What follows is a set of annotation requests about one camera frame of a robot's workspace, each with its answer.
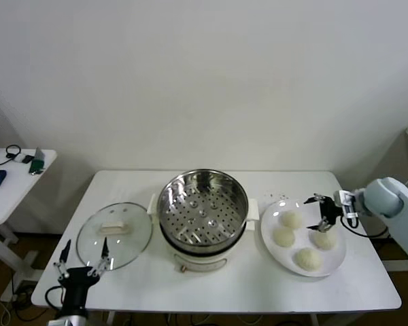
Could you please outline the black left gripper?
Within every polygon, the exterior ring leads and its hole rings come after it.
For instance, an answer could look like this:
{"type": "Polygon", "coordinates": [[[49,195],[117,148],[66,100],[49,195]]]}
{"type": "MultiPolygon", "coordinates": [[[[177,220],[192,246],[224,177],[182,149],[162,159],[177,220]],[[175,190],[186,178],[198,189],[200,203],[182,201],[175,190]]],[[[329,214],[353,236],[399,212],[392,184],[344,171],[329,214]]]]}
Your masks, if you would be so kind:
{"type": "Polygon", "coordinates": [[[68,240],[65,248],[61,251],[59,260],[54,262],[58,279],[62,279],[59,283],[65,288],[65,298],[58,316],[76,315],[87,318],[86,298],[88,290],[99,282],[99,276],[102,276],[110,267],[111,257],[109,256],[107,238],[103,242],[101,258],[93,267],[67,269],[66,263],[70,248],[71,240],[68,240]]]}

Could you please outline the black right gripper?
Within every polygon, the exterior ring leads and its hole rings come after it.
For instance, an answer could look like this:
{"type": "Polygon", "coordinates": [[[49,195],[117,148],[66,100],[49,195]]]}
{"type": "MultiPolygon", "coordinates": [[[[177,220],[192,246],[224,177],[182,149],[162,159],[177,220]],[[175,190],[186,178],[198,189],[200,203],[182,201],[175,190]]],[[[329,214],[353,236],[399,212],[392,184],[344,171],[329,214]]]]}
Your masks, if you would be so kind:
{"type": "Polygon", "coordinates": [[[308,226],[307,229],[325,233],[329,231],[331,226],[336,224],[339,217],[343,216],[343,210],[341,207],[335,204],[335,201],[328,196],[315,193],[312,197],[309,197],[304,201],[305,204],[313,202],[320,203],[320,213],[322,219],[317,225],[308,226]]]}

